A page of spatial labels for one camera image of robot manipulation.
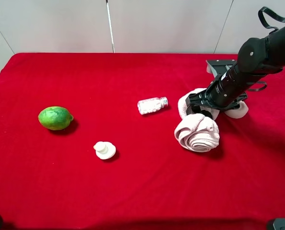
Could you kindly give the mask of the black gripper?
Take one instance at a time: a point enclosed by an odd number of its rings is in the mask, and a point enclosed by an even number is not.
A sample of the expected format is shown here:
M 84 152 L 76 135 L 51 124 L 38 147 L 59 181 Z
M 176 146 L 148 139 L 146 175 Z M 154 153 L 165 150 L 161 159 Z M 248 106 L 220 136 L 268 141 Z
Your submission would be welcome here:
M 216 89 L 195 89 L 184 96 L 184 115 L 200 114 L 205 110 L 216 119 L 220 112 L 238 109 L 239 102 L 246 99 L 245 92 L 229 95 Z

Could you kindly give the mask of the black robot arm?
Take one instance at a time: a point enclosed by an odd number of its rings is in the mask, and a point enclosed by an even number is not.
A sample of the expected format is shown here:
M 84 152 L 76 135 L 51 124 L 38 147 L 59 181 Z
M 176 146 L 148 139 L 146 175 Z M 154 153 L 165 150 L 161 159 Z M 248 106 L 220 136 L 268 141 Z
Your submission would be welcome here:
M 201 92 L 191 92 L 181 101 L 185 115 L 204 113 L 205 109 L 224 112 L 231 118 L 246 115 L 246 91 L 267 87 L 261 79 L 285 67 L 285 27 L 265 38 L 250 38 L 240 48 L 236 61 L 209 61 L 207 70 L 214 80 Z M 262 87 L 253 89 L 254 84 Z

